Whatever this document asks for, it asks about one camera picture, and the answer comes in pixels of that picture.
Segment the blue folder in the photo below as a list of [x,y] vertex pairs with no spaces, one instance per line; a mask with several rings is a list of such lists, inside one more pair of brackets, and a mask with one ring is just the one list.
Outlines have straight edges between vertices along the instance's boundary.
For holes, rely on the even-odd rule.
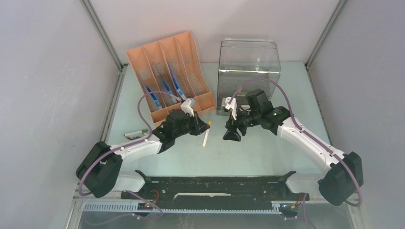
[[158,110],[162,109],[162,106],[160,104],[160,101],[158,100],[157,96],[152,92],[152,90],[147,86],[147,85],[143,85],[144,88],[147,90],[147,92],[150,94],[153,102],[155,103],[155,106],[157,107]]
[[176,90],[177,94],[179,95],[179,97],[180,97],[182,100],[186,100],[187,97],[186,97],[186,95],[183,93],[183,91],[182,91],[182,89],[181,89],[181,87],[180,87],[179,81],[178,81],[178,79],[177,79],[177,76],[176,76],[176,74],[175,74],[173,68],[172,68],[170,65],[169,65],[169,71],[170,71],[171,78],[172,78],[172,81],[173,81],[173,85],[174,85],[174,87],[175,87],[175,90]]
[[172,102],[174,104],[176,104],[178,101],[173,97],[173,92],[172,92],[168,82],[166,81],[166,79],[164,78],[164,76],[161,73],[159,74],[159,76],[160,76],[160,84],[161,84],[161,86],[164,88],[164,90],[166,92],[168,92],[170,94],[169,95],[170,99],[172,100]]

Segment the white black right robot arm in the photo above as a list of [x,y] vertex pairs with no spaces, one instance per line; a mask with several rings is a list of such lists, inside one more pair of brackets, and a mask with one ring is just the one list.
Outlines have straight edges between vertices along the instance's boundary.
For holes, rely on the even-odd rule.
[[295,145],[320,170],[318,174],[292,172],[278,185],[278,194],[291,199],[298,193],[321,195],[335,206],[363,185],[362,159],[355,153],[338,150],[314,135],[283,106],[273,107],[266,93],[255,89],[246,94],[248,108],[239,107],[232,97],[223,99],[222,107],[230,112],[223,140],[241,141],[249,127],[260,126]]

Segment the white marker green cap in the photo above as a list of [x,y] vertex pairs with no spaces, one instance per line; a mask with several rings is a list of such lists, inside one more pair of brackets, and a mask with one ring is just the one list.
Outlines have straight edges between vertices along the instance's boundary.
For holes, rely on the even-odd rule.
[[130,133],[125,133],[124,136],[133,136],[133,135],[147,135],[149,133],[148,129],[142,129]]

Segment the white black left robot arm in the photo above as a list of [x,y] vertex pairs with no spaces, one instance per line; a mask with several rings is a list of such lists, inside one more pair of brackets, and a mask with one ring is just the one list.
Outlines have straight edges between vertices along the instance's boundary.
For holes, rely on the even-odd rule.
[[147,177],[138,170],[122,171],[122,166],[146,156],[160,154],[172,147],[176,138],[183,135],[198,136],[209,128],[209,124],[197,113],[190,115],[181,109],[174,109],[146,138],[114,146],[100,141],[92,147],[76,170],[79,185],[86,187],[88,194],[96,198],[110,191],[132,191],[138,198],[147,198],[151,192]]

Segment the grey transparent drawer unit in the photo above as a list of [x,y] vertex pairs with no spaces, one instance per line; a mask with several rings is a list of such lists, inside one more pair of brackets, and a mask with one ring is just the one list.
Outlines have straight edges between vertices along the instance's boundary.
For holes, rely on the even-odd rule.
[[278,82],[281,64],[277,43],[262,39],[232,39],[221,41],[216,114],[228,116],[225,99],[231,97],[244,82],[267,78]]

